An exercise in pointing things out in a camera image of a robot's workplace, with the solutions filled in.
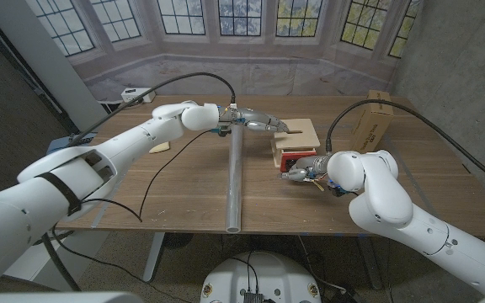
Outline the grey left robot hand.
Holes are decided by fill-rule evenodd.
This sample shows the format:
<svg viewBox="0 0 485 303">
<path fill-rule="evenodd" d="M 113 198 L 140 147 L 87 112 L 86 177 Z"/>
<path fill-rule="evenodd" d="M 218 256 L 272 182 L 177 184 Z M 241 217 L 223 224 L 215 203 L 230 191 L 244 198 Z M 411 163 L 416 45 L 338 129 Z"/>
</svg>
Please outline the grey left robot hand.
<svg viewBox="0 0 485 303">
<path fill-rule="evenodd" d="M 232 125 L 242 125 L 250 130 L 269 132 L 289 132 L 288 126 L 272 114 L 248 108 L 225 108 L 219 110 L 218 126 L 229 130 Z"/>
</svg>

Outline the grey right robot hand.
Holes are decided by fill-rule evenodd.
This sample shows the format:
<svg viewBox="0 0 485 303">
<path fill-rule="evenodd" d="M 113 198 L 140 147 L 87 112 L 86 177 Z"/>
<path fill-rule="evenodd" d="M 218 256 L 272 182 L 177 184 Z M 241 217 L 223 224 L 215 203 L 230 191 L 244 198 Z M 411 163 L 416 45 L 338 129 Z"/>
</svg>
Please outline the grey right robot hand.
<svg viewBox="0 0 485 303">
<path fill-rule="evenodd" d="M 296 182 L 311 182 L 328 173 L 327 156 L 310 156 L 299 158 L 286 173 L 279 173 L 278 178 Z"/>
</svg>

